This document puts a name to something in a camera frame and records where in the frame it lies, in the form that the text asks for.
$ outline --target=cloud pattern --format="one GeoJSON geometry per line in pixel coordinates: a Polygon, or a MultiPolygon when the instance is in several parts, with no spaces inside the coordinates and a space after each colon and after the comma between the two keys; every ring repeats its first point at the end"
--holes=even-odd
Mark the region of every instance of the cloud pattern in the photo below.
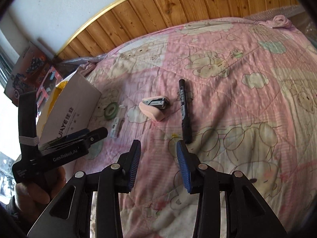
{"type": "Polygon", "coordinates": [[[131,107],[127,114],[129,122],[143,123],[149,120],[140,110],[138,105],[131,107]]]}
{"type": "Polygon", "coordinates": [[[268,85],[269,80],[264,74],[254,72],[252,74],[244,74],[242,83],[250,89],[263,88],[265,85],[268,85]]]}

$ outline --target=black pen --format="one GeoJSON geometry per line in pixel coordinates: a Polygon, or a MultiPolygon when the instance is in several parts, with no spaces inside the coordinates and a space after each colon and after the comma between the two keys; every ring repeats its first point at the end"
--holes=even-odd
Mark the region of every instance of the black pen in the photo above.
{"type": "Polygon", "coordinates": [[[179,81],[179,84],[180,84],[180,109],[182,112],[183,140],[185,144],[189,144],[192,142],[192,135],[191,135],[191,121],[189,119],[188,107],[187,107],[185,80],[181,79],[179,81]]]}

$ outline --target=hand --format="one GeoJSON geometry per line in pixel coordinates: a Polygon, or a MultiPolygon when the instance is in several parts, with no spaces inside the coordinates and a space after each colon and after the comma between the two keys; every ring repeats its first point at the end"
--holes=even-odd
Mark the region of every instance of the hand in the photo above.
{"type": "Polygon", "coordinates": [[[57,182],[50,195],[35,183],[15,184],[15,204],[20,210],[21,216],[30,223],[34,223],[38,219],[50,199],[53,199],[66,184],[64,168],[59,167],[57,173],[57,182]]]}

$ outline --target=finger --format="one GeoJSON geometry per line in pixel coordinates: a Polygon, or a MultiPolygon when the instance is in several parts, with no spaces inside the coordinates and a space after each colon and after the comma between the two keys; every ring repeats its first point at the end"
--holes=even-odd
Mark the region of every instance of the finger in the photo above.
{"type": "Polygon", "coordinates": [[[66,184],[66,179],[64,178],[63,180],[58,179],[56,184],[54,185],[52,191],[51,191],[51,197],[52,199],[60,192],[60,190],[65,186],[66,184]]]}
{"type": "Polygon", "coordinates": [[[29,196],[38,203],[48,204],[51,200],[50,196],[33,182],[27,185],[27,191],[29,196]]]}
{"type": "Polygon", "coordinates": [[[16,183],[14,185],[14,192],[16,195],[28,195],[26,185],[23,183],[16,183]]]}
{"type": "Polygon", "coordinates": [[[57,168],[57,178],[59,180],[64,180],[65,176],[66,176],[65,169],[62,166],[57,168]]]}

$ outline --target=tape roll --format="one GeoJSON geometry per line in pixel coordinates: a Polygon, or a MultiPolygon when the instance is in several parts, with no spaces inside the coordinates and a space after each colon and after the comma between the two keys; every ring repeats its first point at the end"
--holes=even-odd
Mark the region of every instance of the tape roll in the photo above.
{"type": "Polygon", "coordinates": [[[119,104],[117,102],[110,103],[104,111],[104,116],[106,120],[112,120],[116,117],[119,109],[119,104]]]}

